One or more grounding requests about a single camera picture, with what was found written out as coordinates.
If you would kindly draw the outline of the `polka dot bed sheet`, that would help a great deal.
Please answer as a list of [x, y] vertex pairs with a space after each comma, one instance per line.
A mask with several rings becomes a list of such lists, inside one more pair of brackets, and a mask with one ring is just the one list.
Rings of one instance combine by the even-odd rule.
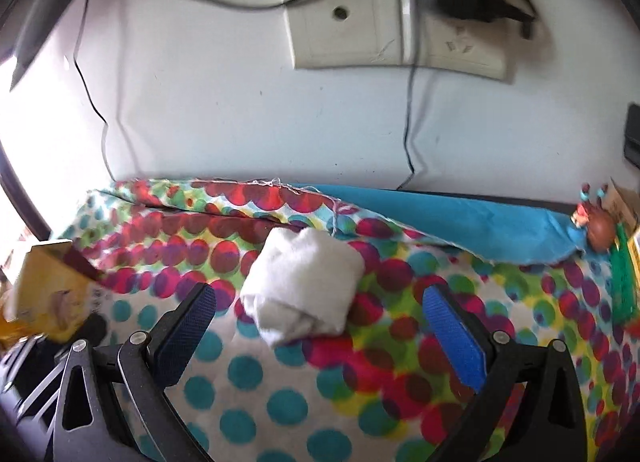
[[473, 396], [423, 315], [435, 284], [489, 331], [564, 342], [590, 460], [639, 415], [639, 341], [614, 321], [603, 258], [499, 263], [265, 182], [119, 182], [91, 191], [64, 236], [104, 275], [108, 344], [213, 289], [215, 317], [167, 396], [217, 461], [426, 460]]

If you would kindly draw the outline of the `yellow medicine box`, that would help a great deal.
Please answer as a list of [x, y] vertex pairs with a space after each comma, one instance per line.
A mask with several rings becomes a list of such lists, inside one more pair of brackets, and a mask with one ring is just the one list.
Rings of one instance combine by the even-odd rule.
[[68, 341], [86, 321], [103, 274], [71, 240], [17, 248], [4, 271], [8, 295], [1, 304], [8, 323], [24, 326], [57, 343]]

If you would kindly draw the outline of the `black webcam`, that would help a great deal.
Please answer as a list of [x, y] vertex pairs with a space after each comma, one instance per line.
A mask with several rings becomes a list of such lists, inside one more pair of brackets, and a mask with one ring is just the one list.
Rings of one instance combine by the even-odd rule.
[[640, 106], [631, 104], [628, 107], [624, 131], [624, 157], [637, 168], [640, 168]]

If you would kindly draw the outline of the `red green small box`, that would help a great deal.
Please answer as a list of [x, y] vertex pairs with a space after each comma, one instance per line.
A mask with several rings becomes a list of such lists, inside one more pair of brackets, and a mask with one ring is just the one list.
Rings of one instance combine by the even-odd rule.
[[639, 337], [639, 282], [626, 245], [622, 224], [616, 225], [616, 238], [611, 248], [613, 321], [633, 338]]

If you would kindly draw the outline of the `small snail toy figure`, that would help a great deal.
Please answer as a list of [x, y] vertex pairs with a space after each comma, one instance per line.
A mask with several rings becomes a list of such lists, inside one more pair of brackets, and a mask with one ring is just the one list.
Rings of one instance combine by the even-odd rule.
[[603, 207], [608, 185], [602, 185], [597, 190], [594, 200], [591, 200], [590, 191], [590, 185], [584, 182], [580, 187], [579, 202], [570, 219], [576, 228], [586, 230], [587, 242], [593, 252], [603, 254], [615, 241], [616, 223]]

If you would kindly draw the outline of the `white wall socket plate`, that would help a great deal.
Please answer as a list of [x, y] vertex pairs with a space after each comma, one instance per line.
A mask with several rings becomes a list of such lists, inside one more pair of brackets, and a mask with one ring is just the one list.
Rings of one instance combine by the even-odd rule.
[[413, 0], [300, 0], [285, 9], [295, 69], [410, 66], [508, 76], [508, 24], [445, 18]]

